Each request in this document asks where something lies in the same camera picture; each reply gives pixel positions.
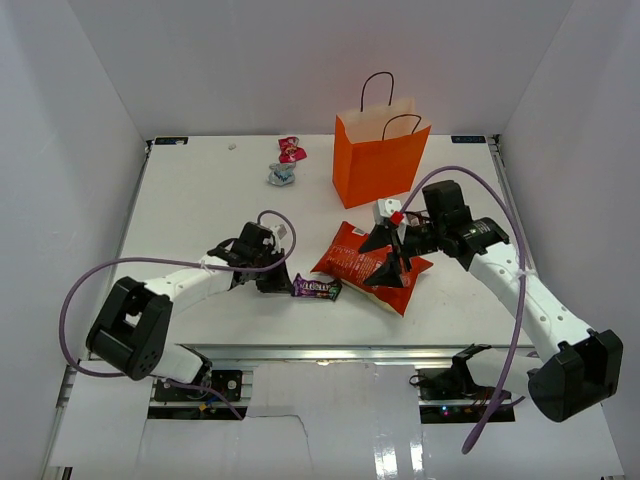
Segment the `purple M&M's packet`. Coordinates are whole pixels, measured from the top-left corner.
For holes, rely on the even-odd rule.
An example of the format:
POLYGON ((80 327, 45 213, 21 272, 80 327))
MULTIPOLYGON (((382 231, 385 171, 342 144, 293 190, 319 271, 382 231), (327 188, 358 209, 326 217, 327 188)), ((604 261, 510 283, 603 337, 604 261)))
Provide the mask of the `purple M&M's packet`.
POLYGON ((296 298, 321 299, 336 301, 342 291, 339 280, 321 281, 305 279, 297 274, 293 281, 292 296, 296 298))

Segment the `silver blue candy wrapper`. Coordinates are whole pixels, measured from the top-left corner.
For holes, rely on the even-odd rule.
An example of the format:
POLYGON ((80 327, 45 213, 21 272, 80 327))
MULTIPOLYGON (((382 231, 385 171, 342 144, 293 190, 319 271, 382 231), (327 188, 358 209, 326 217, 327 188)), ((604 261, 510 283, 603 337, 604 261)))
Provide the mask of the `silver blue candy wrapper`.
POLYGON ((294 163, 272 163, 269 165, 267 182, 282 187, 295 182, 294 163))

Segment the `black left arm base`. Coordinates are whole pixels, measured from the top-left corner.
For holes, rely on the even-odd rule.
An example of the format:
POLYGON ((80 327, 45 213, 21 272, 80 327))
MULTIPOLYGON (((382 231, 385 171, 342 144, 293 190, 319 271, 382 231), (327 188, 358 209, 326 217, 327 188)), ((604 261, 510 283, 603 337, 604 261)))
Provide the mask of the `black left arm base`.
MULTIPOLYGON (((228 401, 237 402, 241 399, 243 372, 241 370, 213 370, 206 378, 205 385, 221 393, 228 401)), ((220 400, 210 392, 195 391, 175 386, 166 386, 157 381, 153 393, 156 402, 207 402, 220 403, 220 400)))

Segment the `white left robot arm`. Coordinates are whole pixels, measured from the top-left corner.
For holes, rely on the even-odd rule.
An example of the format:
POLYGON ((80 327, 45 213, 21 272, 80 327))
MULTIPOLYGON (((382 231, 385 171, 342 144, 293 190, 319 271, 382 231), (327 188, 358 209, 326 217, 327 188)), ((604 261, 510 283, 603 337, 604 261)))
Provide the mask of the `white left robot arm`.
POLYGON ((286 235, 282 224, 248 222, 237 238, 207 251, 194 267, 145 281, 120 278, 88 333, 86 347, 134 381, 168 379, 188 398, 202 398, 211 387, 211 363, 195 350, 167 341, 171 319, 250 282, 262 293, 292 293, 281 246, 286 235))

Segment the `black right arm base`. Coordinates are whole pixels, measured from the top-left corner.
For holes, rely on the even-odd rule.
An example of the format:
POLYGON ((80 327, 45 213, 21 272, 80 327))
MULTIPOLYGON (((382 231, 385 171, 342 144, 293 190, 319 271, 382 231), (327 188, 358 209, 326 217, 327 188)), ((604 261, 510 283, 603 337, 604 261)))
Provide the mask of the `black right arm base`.
POLYGON ((420 369, 409 378, 409 384, 419 389, 422 400, 473 399, 475 404, 481 400, 488 401, 495 388, 475 383, 467 362, 476 354, 490 349, 490 345, 472 344, 452 357, 449 368, 438 373, 420 369))

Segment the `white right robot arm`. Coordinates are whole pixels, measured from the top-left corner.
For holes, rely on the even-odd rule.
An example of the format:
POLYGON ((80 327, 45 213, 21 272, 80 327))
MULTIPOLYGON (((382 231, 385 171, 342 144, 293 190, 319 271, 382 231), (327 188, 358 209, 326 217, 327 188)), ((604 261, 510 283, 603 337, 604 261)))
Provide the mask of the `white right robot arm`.
POLYGON ((510 313, 523 313, 520 329, 542 362, 521 369, 525 393, 544 416, 562 422, 613 396, 623 356, 621 339, 612 330, 594 330, 536 274, 520 267, 507 233, 489 217, 474 219, 456 182, 428 185, 422 195, 423 212, 405 212, 396 199, 375 202, 375 226, 359 251, 389 251, 365 285, 400 288, 412 258, 441 251, 483 283, 510 313))

